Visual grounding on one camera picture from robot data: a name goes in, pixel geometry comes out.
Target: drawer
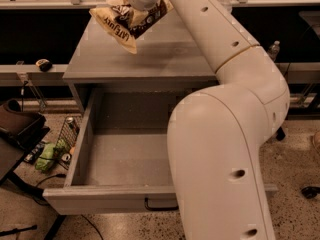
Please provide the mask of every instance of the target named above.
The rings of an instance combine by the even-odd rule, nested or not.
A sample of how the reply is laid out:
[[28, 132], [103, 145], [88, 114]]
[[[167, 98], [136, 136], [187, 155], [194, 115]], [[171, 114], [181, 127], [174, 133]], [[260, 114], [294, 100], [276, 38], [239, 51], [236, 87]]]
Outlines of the drawer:
[[166, 131], [182, 97], [94, 89], [65, 185], [44, 198], [62, 215], [176, 210]]

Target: concrete floor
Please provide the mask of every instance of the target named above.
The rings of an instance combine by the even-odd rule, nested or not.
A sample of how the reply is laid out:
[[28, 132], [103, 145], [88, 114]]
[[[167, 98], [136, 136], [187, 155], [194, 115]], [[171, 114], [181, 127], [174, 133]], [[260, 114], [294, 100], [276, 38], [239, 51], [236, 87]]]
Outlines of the concrete floor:
[[[46, 141], [55, 142], [68, 115], [45, 114], [50, 132]], [[286, 121], [286, 138], [279, 142], [269, 139], [261, 148], [260, 162], [265, 183], [275, 184], [278, 191], [269, 199], [277, 240], [320, 239], [320, 197], [305, 199], [300, 189], [320, 184], [320, 154], [312, 145], [313, 135], [320, 130], [320, 121]], [[45, 175], [34, 165], [22, 163], [15, 172], [26, 182], [36, 185], [43, 178], [66, 173], [55, 167]], [[40, 187], [63, 186], [64, 179], [53, 178]], [[50, 229], [57, 213], [40, 206], [29, 196], [6, 181], [0, 188], [0, 231], [37, 225], [35, 231], [2, 239], [40, 240]], [[112, 240], [182, 240], [185, 239], [179, 212], [85, 215], [99, 229], [104, 239]], [[82, 216], [68, 216], [55, 239], [101, 239]]]

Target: snack bag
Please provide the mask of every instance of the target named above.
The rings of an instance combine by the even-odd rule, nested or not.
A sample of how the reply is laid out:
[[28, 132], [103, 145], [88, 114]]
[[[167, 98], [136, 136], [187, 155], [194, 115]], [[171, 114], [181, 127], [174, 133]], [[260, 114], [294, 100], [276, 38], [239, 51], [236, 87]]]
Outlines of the snack bag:
[[119, 0], [118, 5], [90, 9], [90, 14], [127, 51], [136, 54], [136, 39], [172, 9], [169, 0], [159, 0], [149, 11], [138, 11], [127, 0]]

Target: drawer handle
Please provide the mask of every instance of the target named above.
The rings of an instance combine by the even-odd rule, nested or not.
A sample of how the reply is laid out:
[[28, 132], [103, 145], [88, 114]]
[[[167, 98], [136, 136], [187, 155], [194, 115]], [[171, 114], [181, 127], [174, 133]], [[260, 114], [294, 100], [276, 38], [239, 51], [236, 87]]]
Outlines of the drawer handle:
[[151, 212], [167, 212], [167, 211], [176, 211], [179, 209], [179, 206], [174, 207], [150, 207], [149, 206], [149, 198], [144, 199], [144, 207]]

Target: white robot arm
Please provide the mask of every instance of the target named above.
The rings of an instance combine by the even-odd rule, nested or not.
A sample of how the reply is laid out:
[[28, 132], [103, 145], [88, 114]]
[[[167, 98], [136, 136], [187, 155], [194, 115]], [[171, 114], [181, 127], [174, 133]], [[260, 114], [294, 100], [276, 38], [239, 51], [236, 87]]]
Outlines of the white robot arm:
[[[155, 1], [129, 0], [139, 10]], [[287, 115], [287, 83], [217, 0], [170, 1], [221, 84], [183, 99], [168, 125], [186, 238], [274, 240], [259, 148]]]

